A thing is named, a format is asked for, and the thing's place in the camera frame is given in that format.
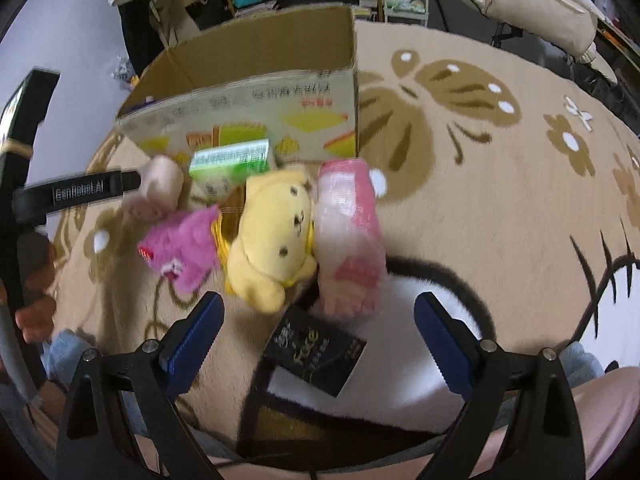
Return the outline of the left hand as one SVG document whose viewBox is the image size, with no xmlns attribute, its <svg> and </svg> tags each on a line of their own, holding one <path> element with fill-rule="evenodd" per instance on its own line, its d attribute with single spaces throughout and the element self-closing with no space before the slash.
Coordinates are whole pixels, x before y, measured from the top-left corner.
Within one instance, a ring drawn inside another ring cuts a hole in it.
<svg viewBox="0 0 640 480">
<path fill-rule="evenodd" d="M 55 251 L 49 247 L 43 265 L 32 272 L 26 281 L 27 291 L 31 292 L 35 299 L 15 313 L 16 325 L 28 344 L 49 340 L 54 330 L 56 301 L 48 295 L 55 278 L 54 258 Z"/>
</svg>

